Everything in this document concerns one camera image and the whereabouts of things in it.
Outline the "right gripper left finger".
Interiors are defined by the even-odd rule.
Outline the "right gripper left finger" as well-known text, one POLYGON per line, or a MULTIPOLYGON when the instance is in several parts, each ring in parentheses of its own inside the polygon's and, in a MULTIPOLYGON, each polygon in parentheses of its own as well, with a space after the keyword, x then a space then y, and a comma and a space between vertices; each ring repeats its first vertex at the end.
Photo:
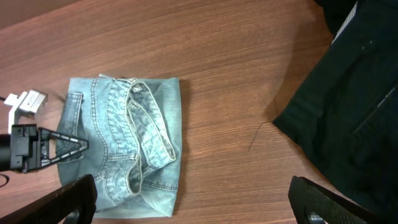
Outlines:
POLYGON ((90 224, 96 211, 97 190, 91 174, 1 218, 7 224, 90 224))

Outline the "light blue denim shorts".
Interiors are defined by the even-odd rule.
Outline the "light blue denim shorts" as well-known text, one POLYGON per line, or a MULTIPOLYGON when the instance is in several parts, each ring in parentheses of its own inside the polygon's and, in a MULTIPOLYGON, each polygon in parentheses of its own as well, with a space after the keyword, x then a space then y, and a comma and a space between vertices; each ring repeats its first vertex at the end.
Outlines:
POLYGON ((96 218, 172 216, 182 155, 178 78, 72 78, 57 130, 89 143, 57 167, 62 185, 94 177, 96 218))

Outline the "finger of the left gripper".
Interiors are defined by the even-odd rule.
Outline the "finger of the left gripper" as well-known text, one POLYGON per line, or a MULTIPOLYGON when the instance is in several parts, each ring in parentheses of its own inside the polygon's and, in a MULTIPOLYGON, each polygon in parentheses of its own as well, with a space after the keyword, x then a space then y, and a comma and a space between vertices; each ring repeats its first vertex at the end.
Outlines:
POLYGON ((89 142, 87 140, 75 136, 62 134, 46 128, 38 128, 38 134, 40 143, 40 165, 38 166, 38 170, 55 165, 89 149, 89 142), (59 156, 50 157, 50 141, 59 141, 72 148, 62 152, 59 156))

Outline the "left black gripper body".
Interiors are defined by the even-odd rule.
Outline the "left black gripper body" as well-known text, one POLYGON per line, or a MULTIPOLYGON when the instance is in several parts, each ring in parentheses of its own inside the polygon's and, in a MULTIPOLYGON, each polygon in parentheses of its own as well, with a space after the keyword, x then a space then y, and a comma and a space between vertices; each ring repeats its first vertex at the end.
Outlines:
POLYGON ((39 170, 40 167, 37 125, 13 125, 11 128, 10 170, 28 173, 39 170))

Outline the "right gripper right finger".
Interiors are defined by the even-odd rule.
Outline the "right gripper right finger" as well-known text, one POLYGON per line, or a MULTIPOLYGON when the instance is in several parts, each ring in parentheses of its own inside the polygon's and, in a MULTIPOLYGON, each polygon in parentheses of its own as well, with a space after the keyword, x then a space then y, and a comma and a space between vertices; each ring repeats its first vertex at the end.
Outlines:
POLYGON ((298 224, 393 222, 393 219, 377 216, 305 177, 292 177, 288 198, 298 224))

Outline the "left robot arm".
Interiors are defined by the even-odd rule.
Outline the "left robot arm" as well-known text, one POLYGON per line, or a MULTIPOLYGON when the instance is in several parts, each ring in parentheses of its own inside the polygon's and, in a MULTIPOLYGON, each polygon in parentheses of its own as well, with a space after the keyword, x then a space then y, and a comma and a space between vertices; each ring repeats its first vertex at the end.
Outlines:
POLYGON ((1 171, 28 173, 71 158, 89 149, 89 142, 35 124, 15 124, 9 134, 1 135, 1 171), (72 148, 50 157, 50 141, 66 142, 72 148))

